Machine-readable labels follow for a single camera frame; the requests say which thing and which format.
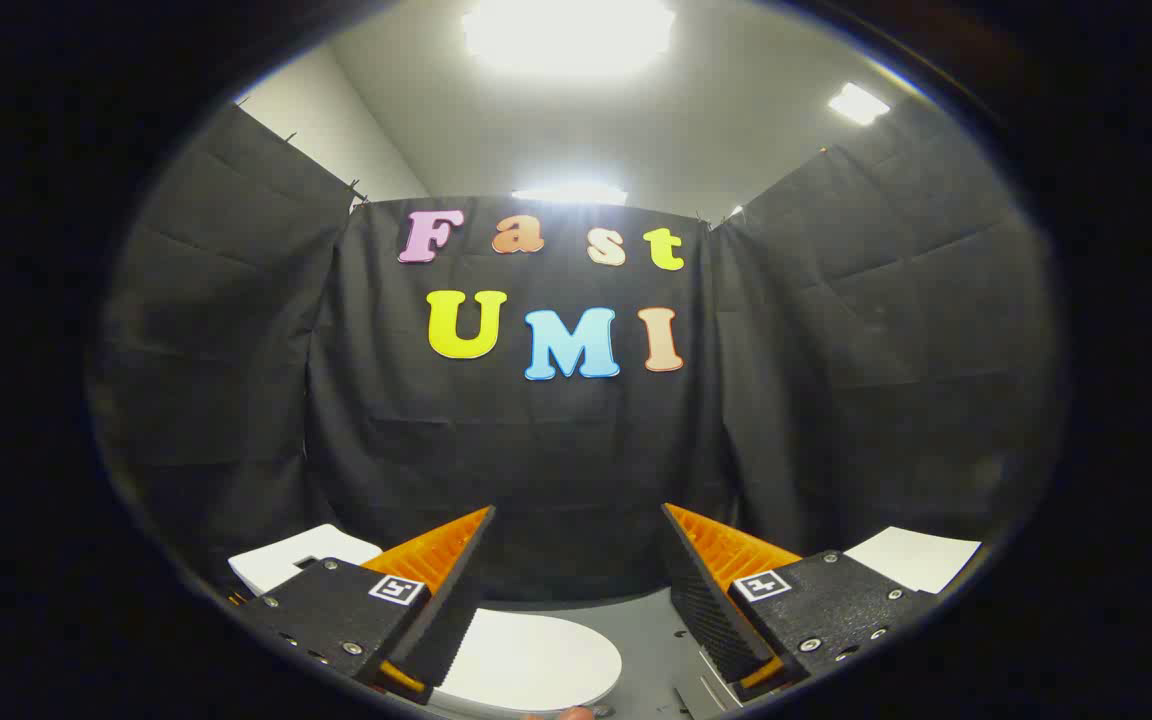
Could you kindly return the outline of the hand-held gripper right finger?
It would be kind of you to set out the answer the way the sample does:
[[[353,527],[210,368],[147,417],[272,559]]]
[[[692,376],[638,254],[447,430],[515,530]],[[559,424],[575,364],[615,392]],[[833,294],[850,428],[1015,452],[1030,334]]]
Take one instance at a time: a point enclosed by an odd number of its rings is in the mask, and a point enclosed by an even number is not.
[[[937,607],[844,552],[799,556],[699,511],[660,511],[669,600],[733,700],[835,673]]]

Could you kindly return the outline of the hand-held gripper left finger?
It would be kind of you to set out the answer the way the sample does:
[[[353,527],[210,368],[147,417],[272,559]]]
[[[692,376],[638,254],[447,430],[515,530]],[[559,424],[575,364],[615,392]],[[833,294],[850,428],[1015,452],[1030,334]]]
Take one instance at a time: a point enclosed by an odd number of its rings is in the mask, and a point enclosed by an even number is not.
[[[366,562],[324,558],[237,606],[266,642],[381,694],[429,705],[483,600],[492,505]]]

